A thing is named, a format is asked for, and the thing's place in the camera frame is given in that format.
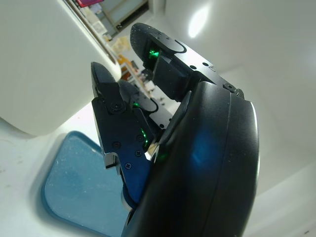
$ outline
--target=blue tray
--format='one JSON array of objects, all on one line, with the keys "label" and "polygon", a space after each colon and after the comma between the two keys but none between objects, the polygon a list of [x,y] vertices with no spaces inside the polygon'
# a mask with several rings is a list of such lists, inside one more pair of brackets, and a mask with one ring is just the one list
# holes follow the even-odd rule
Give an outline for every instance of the blue tray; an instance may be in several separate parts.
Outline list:
[{"label": "blue tray", "polygon": [[54,217],[107,237],[120,237],[128,211],[120,200],[122,180],[105,170],[100,147],[80,132],[64,139],[41,190]]}]

